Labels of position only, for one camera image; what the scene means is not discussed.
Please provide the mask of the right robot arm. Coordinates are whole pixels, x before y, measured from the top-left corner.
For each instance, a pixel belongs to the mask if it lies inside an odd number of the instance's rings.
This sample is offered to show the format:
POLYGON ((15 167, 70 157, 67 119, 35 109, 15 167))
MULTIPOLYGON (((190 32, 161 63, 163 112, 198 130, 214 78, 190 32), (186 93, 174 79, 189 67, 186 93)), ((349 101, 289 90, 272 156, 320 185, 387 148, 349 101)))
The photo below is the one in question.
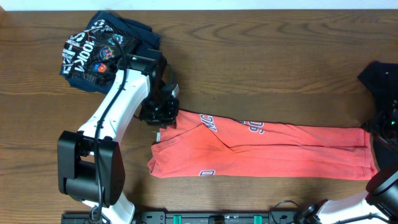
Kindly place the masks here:
POLYGON ((366 191, 342 200, 313 204, 296 216, 295 223, 397 223, 397 99, 380 104, 376 115, 364 124, 374 136, 379 170, 366 191))

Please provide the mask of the coral red t-shirt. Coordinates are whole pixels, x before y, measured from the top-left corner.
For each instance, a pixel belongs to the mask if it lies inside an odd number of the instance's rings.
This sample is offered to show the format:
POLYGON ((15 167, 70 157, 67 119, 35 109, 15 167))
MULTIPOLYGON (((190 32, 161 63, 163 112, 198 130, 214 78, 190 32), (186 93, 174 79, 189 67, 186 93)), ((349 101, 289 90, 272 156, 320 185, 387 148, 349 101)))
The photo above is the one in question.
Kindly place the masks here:
POLYGON ((180 111, 161 129, 149 172, 156 177, 212 175, 369 180, 377 168, 361 128, 236 121, 180 111))

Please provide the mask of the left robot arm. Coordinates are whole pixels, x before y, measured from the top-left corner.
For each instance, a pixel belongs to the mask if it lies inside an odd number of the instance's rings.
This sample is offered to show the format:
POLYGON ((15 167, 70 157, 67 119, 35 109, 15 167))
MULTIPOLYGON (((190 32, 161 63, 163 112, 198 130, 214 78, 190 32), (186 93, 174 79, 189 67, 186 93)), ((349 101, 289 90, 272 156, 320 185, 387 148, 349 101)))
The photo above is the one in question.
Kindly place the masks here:
POLYGON ((114 83, 93 116, 57 142, 58 188, 91 208, 65 213, 62 223, 132 223, 136 208, 123 194, 126 178, 120 144, 135 115, 167 128, 178 115, 178 85, 162 79, 167 59, 158 50, 123 55, 114 83))

